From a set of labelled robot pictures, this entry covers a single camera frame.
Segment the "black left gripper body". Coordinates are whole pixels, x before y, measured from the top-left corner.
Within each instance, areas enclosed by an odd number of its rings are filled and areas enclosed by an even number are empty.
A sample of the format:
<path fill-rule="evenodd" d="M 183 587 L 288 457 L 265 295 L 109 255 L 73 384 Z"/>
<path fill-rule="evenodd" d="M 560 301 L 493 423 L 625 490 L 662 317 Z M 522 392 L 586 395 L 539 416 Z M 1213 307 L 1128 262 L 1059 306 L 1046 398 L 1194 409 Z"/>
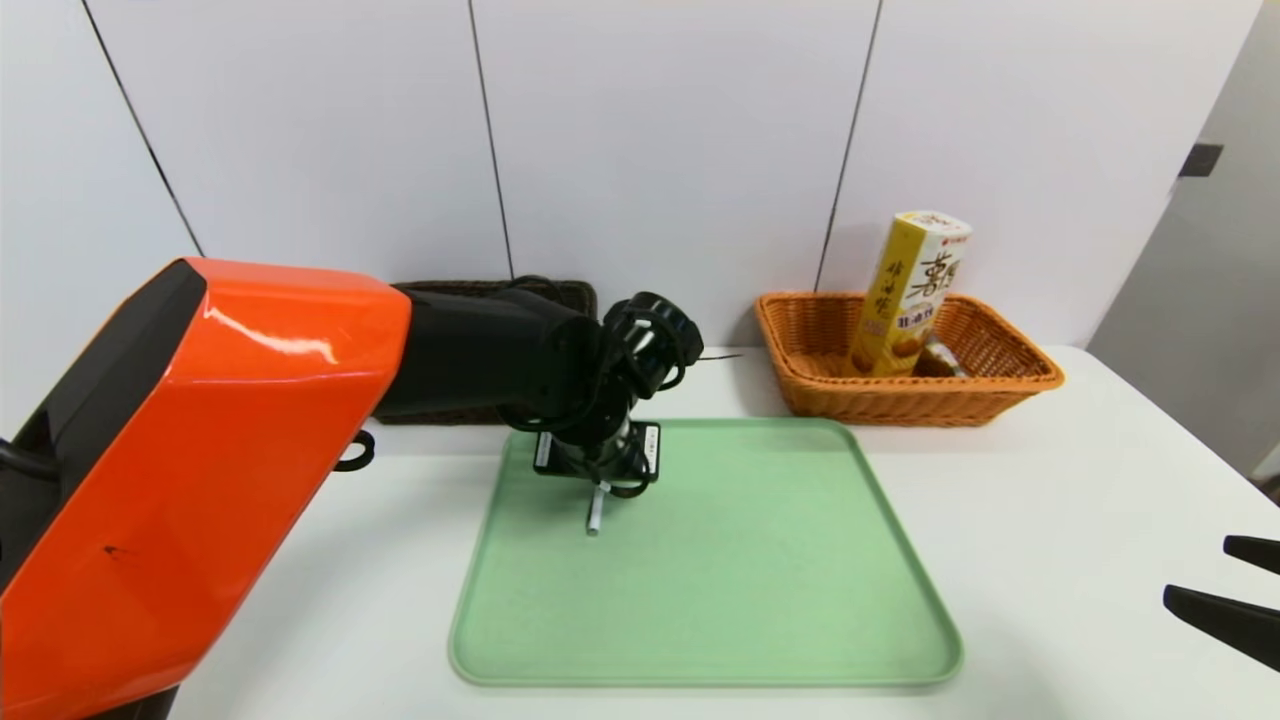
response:
<path fill-rule="evenodd" d="M 594 445 L 571 445 L 540 433 L 532 470 L 608 483 L 653 483 L 659 478 L 659 461 L 660 424 L 627 420 L 612 437 Z"/>

